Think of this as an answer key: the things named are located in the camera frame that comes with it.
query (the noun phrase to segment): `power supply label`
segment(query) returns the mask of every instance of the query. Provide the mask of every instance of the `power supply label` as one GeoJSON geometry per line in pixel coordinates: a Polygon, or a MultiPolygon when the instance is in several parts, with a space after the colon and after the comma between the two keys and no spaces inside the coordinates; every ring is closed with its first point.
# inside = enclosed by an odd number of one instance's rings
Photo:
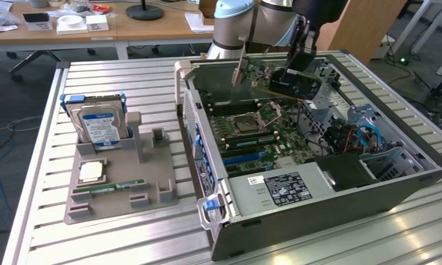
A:
{"type": "Polygon", "coordinates": [[[313,198],[298,172],[265,178],[264,181],[277,206],[284,206],[313,198]]]}
{"type": "Polygon", "coordinates": [[[91,114],[83,116],[89,136],[94,144],[110,146],[119,143],[118,128],[114,126],[115,115],[113,113],[91,114]]]}

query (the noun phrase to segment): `floor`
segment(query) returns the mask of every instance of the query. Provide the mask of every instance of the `floor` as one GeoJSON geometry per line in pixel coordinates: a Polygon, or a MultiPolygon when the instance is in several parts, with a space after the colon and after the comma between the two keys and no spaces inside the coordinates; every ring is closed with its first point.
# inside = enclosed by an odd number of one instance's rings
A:
{"type": "MultiPolygon", "coordinates": [[[[391,36],[397,38],[404,27],[409,22],[409,17],[399,20],[391,29],[391,36]]],[[[405,44],[411,44],[417,36],[419,32],[424,28],[420,25],[413,31],[405,44]]],[[[194,45],[197,52],[206,52],[209,45],[194,45]]],[[[399,51],[397,57],[408,53],[408,47],[404,45],[403,50],[399,51]]],[[[131,59],[155,57],[151,52],[151,47],[138,47],[133,49],[131,59]]],[[[19,59],[23,59],[30,52],[19,52],[19,59]]],[[[57,54],[65,61],[101,61],[101,60],[117,60],[117,51],[111,48],[97,49],[97,56],[90,56],[86,49],[73,51],[57,51],[57,54]]],[[[161,46],[161,54],[158,57],[173,57],[190,55],[188,45],[166,45],[161,46]]],[[[421,62],[413,61],[407,67],[409,71],[417,71],[424,79],[429,81],[431,85],[437,84],[442,77],[435,74],[440,65],[442,64],[442,33],[436,32],[432,40],[425,45],[420,56],[421,62]]],[[[8,70],[18,63],[18,59],[12,60],[6,56],[6,53],[0,52],[0,121],[12,121],[22,119],[27,116],[41,115],[45,111],[46,101],[49,96],[49,89],[53,82],[55,62],[49,57],[41,58],[32,63],[30,67],[26,67],[20,74],[24,77],[23,83],[14,83],[10,79],[8,70]]],[[[389,82],[397,77],[407,75],[407,72],[389,66],[383,60],[372,61],[369,64],[371,69],[377,75],[389,82]]],[[[424,84],[416,84],[413,77],[405,78],[395,83],[395,88],[407,97],[421,100],[428,94],[428,88],[424,84]]],[[[16,129],[31,128],[39,125],[39,120],[31,120],[16,127],[16,129]]],[[[0,131],[0,136],[10,136],[11,131],[0,131]]],[[[8,230],[12,226],[14,214],[16,211],[23,183],[28,170],[35,138],[38,130],[27,132],[16,132],[14,135],[14,148],[10,154],[0,160],[0,181],[6,191],[6,196],[11,209],[11,216],[6,223],[6,226],[0,228],[0,263],[6,250],[6,244],[8,240],[8,230]]],[[[0,222],[4,216],[4,204],[0,200],[0,222]]]]}

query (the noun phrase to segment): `aluminum profile table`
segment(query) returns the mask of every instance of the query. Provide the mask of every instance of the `aluminum profile table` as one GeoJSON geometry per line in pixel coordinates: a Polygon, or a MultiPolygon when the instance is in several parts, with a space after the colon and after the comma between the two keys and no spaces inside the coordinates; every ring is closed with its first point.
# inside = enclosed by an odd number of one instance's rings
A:
{"type": "MultiPolygon", "coordinates": [[[[328,53],[442,154],[442,131],[353,56],[328,53]]],[[[196,58],[77,62],[57,70],[3,264],[442,264],[442,180],[387,213],[234,259],[212,261],[174,99],[174,63],[196,58]],[[110,95],[121,90],[129,97],[129,110],[142,112],[141,131],[155,127],[169,131],[181,203],[66,225],[77,132],[58,97],[62,93],[110,95]]],[[[341,89],[356,104],[365,102],[352,87],[341,89]]]]}

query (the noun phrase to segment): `desk lamp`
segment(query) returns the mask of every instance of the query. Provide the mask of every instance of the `desk lamp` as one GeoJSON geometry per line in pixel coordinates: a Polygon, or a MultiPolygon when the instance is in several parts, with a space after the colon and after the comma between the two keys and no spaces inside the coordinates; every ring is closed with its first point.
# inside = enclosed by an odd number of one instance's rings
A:
{"type": "Polygon", "coordinates": [[[127,8],[126,14],[137,20],[157,20],[163,17],[163,10],[146,5],[146,0],[141,0],[141,4],[127,8]]]}

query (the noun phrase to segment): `blue pcie slot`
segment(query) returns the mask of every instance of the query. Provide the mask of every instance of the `blue pcie slot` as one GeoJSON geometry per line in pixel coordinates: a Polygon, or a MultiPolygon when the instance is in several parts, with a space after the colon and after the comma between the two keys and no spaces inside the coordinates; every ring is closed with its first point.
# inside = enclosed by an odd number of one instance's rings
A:
{"type": "Polygon", "coordinates": [[[224,164],[232,165],[232,164],[237,164],[237,163],[261,160],[264,158],[265,154],[266,154],[266,152],[260,152],[253,155],[248,155],[248,156],[242,156],[242,157],[237,157],[237,158],[228,158],[224,160],[224,164]]]}

